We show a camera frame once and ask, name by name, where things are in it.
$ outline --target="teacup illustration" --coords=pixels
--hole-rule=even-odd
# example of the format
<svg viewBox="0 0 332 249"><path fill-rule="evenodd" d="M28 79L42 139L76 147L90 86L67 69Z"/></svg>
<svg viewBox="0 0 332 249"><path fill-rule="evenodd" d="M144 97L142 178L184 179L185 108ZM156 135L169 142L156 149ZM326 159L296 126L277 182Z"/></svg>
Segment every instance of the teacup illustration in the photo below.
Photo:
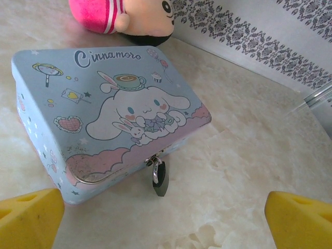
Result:
<svg viewBox="0 0 332 249"><path fill-rule="evenodd" d="M128 91L129 89L132 91L141 90L144 88L144 84L146 83L146 79L141 76L136 76L133 74L118 74L113 77L113 80L116 82L119 89Z"/></svg>

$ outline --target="small padlock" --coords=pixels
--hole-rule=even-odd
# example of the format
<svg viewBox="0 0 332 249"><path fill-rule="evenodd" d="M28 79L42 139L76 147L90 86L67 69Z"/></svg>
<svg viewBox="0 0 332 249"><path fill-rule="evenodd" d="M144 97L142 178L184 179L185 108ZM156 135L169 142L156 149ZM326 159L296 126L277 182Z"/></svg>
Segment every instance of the small padlock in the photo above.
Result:
<svg viewBox="0 0 332 249"><path fill-rule="evenodd" d="M165 196L168 185L169 175L165 162L161 161L158 157L153 159L153 188L158 196Z"/></svg>

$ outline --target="pink and white striped fabric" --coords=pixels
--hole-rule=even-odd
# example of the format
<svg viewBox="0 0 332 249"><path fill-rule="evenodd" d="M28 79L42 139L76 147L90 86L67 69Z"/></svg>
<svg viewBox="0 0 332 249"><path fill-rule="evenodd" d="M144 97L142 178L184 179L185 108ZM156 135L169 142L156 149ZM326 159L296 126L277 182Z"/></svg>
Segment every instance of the pink and white striped fabric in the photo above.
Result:
<svg viewBox="0 0 332 249"><path fill-rule="evenodd" d="M122 0L105 0L106 18L104 23L104 34L116 33L114 30L115 19L118 14L124 13Z"/></svg>

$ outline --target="stuffed doll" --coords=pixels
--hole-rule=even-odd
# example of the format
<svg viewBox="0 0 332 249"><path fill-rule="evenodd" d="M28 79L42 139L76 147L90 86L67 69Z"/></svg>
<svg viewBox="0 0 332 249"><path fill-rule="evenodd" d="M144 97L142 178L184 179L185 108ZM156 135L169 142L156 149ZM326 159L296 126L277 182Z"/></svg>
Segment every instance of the stuffed doll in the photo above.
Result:
<svg viewBox="0 0 332 249"><path fill-rule="evenodd" d="M158 46L174 31L169 0L69 0L74 18L86 29L123 33L140 46Z"/></svg>

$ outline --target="pink cloud design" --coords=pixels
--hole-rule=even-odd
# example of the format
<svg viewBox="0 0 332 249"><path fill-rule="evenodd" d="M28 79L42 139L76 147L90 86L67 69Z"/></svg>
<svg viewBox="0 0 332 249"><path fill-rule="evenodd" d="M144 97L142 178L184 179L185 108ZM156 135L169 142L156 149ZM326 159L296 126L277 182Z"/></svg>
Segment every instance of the pink cloud design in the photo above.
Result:
<svg viewBox="0 0 332 249"><path fill-rule="evenodd" d="M74 177L88 181L98 181L106 177L113 179L121 177L128 169L138 166L143 160L153 156L154 152L161 151L171 144L187 137L191 132L211 122L211 114L204 105L196 109L192 118L187 119L183 127L177 128L174 133L160 137L144 146L133 145L131 149L119 148L116 150L104 150L99 154L90 156L79 154L67 159L66 175L69 182L79 189L94 189L95 184L84 184ZM109 180L103 181L101 185L109 184Z"/></svg>
<svg viewBox="0 0 332 249"><path fill-rule="evenodd" d="M96 155L78 154L71 156L66 161L66 176L69 182L75 186L83 179L96 182L107 175L113 165L122 162L122 155L128 152L127 148L116 150L104 150ZM87 189L94 188L94 185L84 184Z"/></svg>

